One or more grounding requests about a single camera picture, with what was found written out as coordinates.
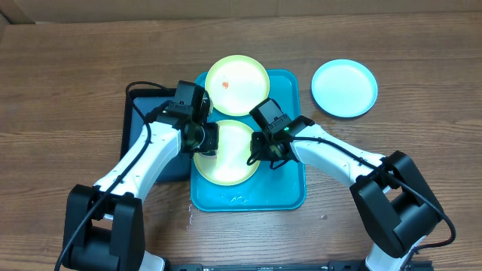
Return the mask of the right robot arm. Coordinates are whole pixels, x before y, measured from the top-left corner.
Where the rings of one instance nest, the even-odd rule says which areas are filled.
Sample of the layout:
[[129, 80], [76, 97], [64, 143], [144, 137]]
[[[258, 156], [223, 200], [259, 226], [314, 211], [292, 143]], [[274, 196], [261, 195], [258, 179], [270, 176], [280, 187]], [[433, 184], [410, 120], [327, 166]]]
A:
[[253, 117], [247, 163], [288, 161], [313, 166], [349, 188], [374, 247], [367, 270], [406, 270], [420, 242], [442, 219], [440, 203], [412, 159], [400, 152], [385, 157], [336, 139], [313, 120], [287, 114]]

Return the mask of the light blue plate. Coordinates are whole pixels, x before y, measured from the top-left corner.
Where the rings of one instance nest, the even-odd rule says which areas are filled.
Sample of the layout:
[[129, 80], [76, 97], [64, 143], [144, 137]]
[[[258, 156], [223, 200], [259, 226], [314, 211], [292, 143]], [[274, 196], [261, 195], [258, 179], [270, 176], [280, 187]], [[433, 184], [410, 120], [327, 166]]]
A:
[[350, 59], [334, 59], [321, 65], [312, 78], [311, 90], [316, 104], [339, 118], [366, 114], [378, 97], [373, 73]]

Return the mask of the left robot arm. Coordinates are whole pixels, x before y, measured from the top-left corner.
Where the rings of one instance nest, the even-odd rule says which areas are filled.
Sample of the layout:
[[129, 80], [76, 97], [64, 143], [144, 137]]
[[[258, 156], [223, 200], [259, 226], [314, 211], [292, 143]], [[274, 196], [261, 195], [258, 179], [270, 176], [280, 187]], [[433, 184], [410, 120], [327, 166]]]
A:
[[209, 109], [169, 102], [139, 116], [141, 134], [118, 164], [93, 186], [76, 185], [66, 206], [63, 250], [55, 267], [73, 270], [163, 270], [162, 257], [145, 248], [144, 201], [180, 153], [218, 148]]

